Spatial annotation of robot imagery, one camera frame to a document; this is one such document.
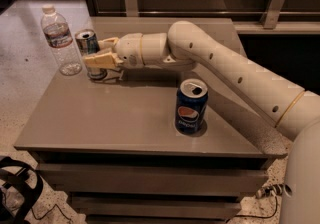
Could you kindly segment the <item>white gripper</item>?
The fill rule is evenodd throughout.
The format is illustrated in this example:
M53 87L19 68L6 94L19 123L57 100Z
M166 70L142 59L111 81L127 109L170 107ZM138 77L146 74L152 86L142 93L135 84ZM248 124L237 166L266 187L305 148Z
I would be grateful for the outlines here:
M127 69L139 69L144 66L141 54L141 33L127 34L120 39L118 37L106 38L98 41L101 50L114 51L116 53L95 53L82 58L89 68L114 69L122 65Z

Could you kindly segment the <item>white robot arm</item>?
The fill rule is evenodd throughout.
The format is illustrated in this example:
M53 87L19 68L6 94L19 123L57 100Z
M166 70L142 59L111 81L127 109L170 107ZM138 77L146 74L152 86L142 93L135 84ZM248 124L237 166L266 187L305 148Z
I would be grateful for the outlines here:
M285 175L289 190L282 196L279 224L319 224L319 95L225 47L188 21L173 23L166 33L133 33L98 44L100 51L83 58L88 67L189 69L199 63L215 74L293 141Z

